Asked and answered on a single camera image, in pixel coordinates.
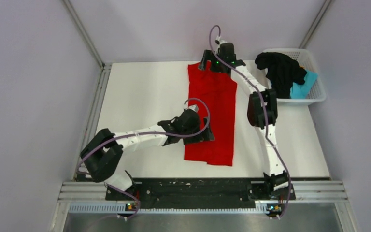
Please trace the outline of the red t-shirt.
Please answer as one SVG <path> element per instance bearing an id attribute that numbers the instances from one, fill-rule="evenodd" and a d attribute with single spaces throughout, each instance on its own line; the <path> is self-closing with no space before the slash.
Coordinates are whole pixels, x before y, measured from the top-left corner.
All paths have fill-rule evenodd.
<path id="1" fill-rule="evenodd" d="M 198 66 L 197 63 L 188 65 L 188 96 L 199 98 L 207 105 L 215 140 L 186 145 L 184 159 L 232 166 L 237 84 L 228 74 L 210 71 L 210 63 L 205 70 L 198 69 Z"/>

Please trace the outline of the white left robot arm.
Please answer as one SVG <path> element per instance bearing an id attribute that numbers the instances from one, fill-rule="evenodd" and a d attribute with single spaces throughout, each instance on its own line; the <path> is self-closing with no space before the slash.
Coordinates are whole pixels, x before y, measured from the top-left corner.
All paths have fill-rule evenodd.
<path id="1" fill-rule="evenodd" d="M 180 140 L 185 145 L 214 141 L 209 122 L 208 116 L 200 120 L 196 110 L 187 108 L 178 117 L 141 130 L 112 133 L 108 128 L 101 129 L 81 151 L 80 157 L 93 182 L 115 187 L 119 196 L 129 200 L 134 197 L 136 188 L 131 175 L 126 170 L 118 170 L 124 155 Z"/>

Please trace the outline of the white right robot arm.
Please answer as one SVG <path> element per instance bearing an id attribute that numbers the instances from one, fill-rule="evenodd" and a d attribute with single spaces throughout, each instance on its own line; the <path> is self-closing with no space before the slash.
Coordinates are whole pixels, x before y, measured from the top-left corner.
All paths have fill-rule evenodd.
<path id="1" fill-rule="evenodd" d="M 276 139 L 278 109 L 275 90 L 262 85 L 249 72 L 245 62 L 237 59 L 233 43 L 216 39 L 215 44 L 216 48 L 204 51 L 199 69 L 205 70 L 207 62 L 210 62 L 210 71 L 229 75 L 247 95 L 247 119 L 255 128 L 261 144 L 264 193 L 270 199 L 277 199 L 284 189 L 291 194 L 291 176 Z"/>

